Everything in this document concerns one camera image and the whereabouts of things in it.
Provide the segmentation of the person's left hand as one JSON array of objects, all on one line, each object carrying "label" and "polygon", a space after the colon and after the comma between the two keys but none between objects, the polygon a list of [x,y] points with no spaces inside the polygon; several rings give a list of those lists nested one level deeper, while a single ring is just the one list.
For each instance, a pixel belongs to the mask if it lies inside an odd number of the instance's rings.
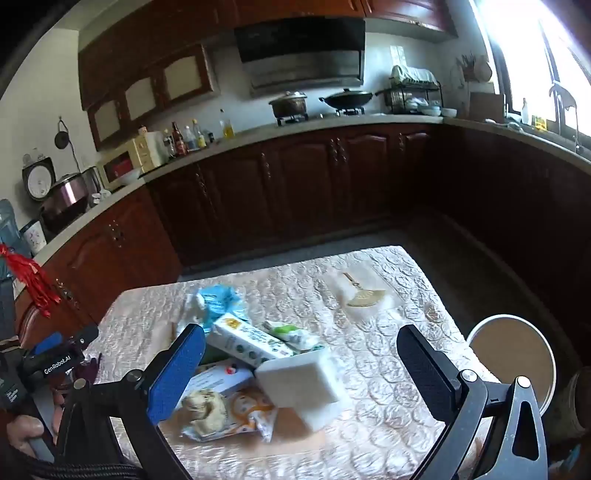
[{"label": "person's left hand", "polygon": [[30,445],[30,440],[41,437],[44,431],[43,422],[29,415],[20,415],[6,426],[10,445],[33,458],[36,457],[36,454]]}]

